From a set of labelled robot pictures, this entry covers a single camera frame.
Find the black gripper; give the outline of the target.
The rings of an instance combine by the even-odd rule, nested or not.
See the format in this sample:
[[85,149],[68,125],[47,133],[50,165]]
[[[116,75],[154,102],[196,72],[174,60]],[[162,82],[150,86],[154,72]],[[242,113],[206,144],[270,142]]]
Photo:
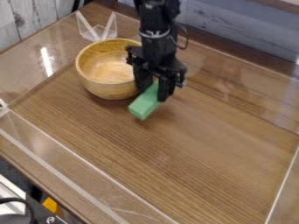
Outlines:
[[153,76],[158,78],[157,101],[164,102],[173,94],[174,86],[181,88],[185,82],[186,66],[176,57],[166,58],[154,64],[142,55],[142,47],[125,47],[125,63],[133,67],[134,84],[142,93],[153,84]]

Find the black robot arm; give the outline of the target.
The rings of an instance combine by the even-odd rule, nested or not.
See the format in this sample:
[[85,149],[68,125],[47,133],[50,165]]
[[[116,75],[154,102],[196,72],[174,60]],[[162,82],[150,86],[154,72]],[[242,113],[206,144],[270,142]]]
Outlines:
[[140,17],[141,45],[125,48],[125,62],[133,68],[134,84],[142,93],[157,79],[158,102],[173,94],[185,82],[186,66],[176,58],[176,51],[186,45],[177,43],[176,17],[180,0],[133,0]]

